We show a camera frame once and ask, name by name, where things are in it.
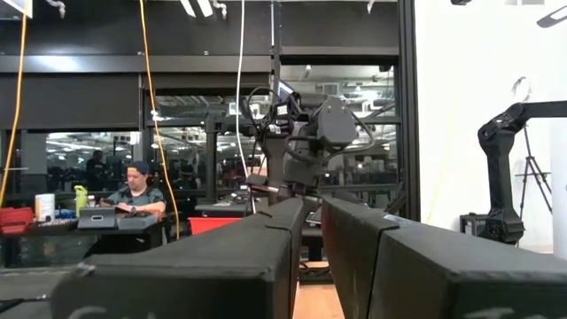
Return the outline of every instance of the red storage box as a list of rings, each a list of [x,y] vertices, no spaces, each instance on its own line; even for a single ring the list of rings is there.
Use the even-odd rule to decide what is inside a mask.
[[[191,228],[191,234],[197,235],[202,232],[209,230],[214,230],[215,228],[228,225],[232,222],[238,222],[240,218],[218,218],[218,217],[190,217],[189,223]]]
[[[30,207],[0,209],[0,233],[20,234],[34,223],[34,211]]]

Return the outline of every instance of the orange cable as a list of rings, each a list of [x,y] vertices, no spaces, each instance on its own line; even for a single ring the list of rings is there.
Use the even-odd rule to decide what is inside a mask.
[[[4,203],[4,194],[6,193],[6,184],[8,183],[8,174],[10,173],[10,164],[12,153],[14,150],[14,141],[16,138],[16,128],[19,122],[19,109],[21,107],[21,79],[24,73],[24,51],[26,50],[26,34],[27,34],[27,17],[22,14],[21,19],[21,45],[19,47],[19,68],[18,68],[18,88],[16,90],[16,112],[14,113],[14,122],[12,124],[12,133],[10,134],[10,145],[8,146],[8,156],[6,158],[6,166],[2,176],[2,187],[0,188],[0,207]]]
[[[150,53],[148,50],[148,35],[146,32],[145,26],[145,13],[144,13],[144,0],[140,0],[140,16],[142,18],[142,30],[144,32],[144,53],[145,53],[145,69],[146,73],[148,74],[148,85],[150,86],[150,100],[151,100],[151,109],[156,112],[156,103],[155,103],[155,96],[153,92],[153,83],[151,82],[151,72],[150,72]],[[175,203],[175,195],[174,190],[171,187],[171,183],[169,182],[169,176],[167,174],[167,164],[166,164],[166,154],[163,151],[163,145],[161,144],[161,135],[159,134],[159,126],[158,121],[153,120],[155,127],[156,127],[156,134],[158,136],[158,146],[159,146],[159,153],[161,154],[161,162],[163,163],[163,172],[164,176],[166,177],[166,185],[167,189],[169,190],[169,195],[171,196],[171,200],[174,204],[174,211],[175,211],[175,236],[176,239],[179,239],[179,212],[177,211],[177,203]]]

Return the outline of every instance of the wooden floor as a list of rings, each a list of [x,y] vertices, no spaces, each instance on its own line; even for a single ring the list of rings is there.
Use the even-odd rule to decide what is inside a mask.
[[[308,262],[309,267],[325,267],[327,262]],[[299,286],[293,319],[344,319],[334,284]]]

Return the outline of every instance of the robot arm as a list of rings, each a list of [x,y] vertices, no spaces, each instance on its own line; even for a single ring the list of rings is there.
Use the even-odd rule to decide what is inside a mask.
[[[478,131],[488,161],[490,212],[481,237],[515,244],[524,235],[524,223],[514,210],[509,154],[516,133],[533,118],[567,117],[567,101],[516,103]]]

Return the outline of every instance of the camera tripod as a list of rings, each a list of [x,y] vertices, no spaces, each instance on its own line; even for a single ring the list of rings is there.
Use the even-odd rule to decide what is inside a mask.
[[[524,180],[522,184],[522,199],[520,201],[520,219],[522,219],[524,215],[525,187],[528,182],[528,176],[531,175],[533,175],[535,182],[538,184],[538,187],[540,188],[541,196],[543,196],[543,199],[546,201],[546,205],[548,206],[548,210],[552,214],[551,204],[549,204],[548,196],[546,195],[546,192],[544,191],[543,186],[541,185],[541,181],[543,181],[543,183],[546,185],[546,188],[549,191],[549,194],[551,194],[551,187],[549,187],[548,179],[546,178],[547,173],[541,172],[540,165],[538,165],[538,162],[535,160],[535,158],[532,155],[532,148],[530,147],[530,140],[528,138],[527,127],[524,127],[524,136],[525,136],[525,147],[528,150],[528,156],[525,157],[525,166],[524,166],[524,174],[523,174]]]

